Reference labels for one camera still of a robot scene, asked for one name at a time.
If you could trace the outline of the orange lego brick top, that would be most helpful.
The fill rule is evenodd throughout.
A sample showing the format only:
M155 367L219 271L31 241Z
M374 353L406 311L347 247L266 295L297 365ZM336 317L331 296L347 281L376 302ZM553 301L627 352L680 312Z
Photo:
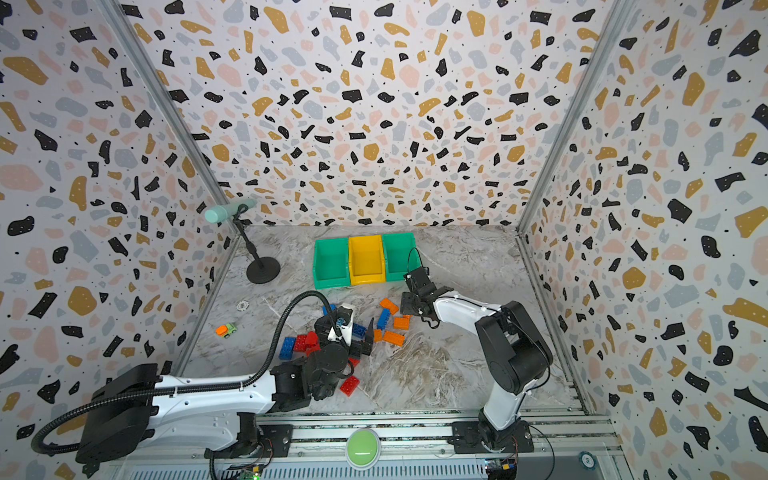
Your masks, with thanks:
M397 312L399 311L399 307L393 301L389 300L388 298L383 299L380 302L380 305L381 305L382 308L388 310L391 315L396 315Z

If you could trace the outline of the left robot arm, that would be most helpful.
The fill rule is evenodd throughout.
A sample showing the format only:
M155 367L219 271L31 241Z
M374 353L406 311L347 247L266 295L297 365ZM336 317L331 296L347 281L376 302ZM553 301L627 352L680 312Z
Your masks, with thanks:
M258 380L248 376L180 378L142 364L96 391L101 407L89 412L76 451L80 464L123 458L137 449L202 447L224 458L262 444L260 415L290 412L334 395L372 351L375 328L362 327L342 305L319 318L316 346L284 361Z

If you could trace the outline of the orange lego brick low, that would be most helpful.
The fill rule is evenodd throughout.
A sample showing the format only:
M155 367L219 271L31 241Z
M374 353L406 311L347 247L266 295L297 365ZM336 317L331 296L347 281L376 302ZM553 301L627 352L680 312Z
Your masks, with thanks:
M391 345L403 347L405 343L405 336L393 331L385 331L383 334L383 340Z

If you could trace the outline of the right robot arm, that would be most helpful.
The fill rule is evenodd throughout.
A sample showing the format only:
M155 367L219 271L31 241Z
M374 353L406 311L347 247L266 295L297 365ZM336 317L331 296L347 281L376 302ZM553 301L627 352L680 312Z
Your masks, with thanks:
M520 410L528 393L546 382L553 354L525 307L517 301L484 303L438 287L426 267L406 273L404 280L402 312L429 321L432 328L449 323L476 335L494 381L478 418L452 424L449 443L455 452L531 452L530 427Z

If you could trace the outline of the blue lego brick slim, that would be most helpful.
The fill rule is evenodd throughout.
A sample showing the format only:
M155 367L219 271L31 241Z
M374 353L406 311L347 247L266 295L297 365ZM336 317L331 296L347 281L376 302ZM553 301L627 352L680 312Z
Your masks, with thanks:
M389 320L391 318L391 312L389 309L384 308L379 316L379 319L376 324L376 328L378 330L386 330Z

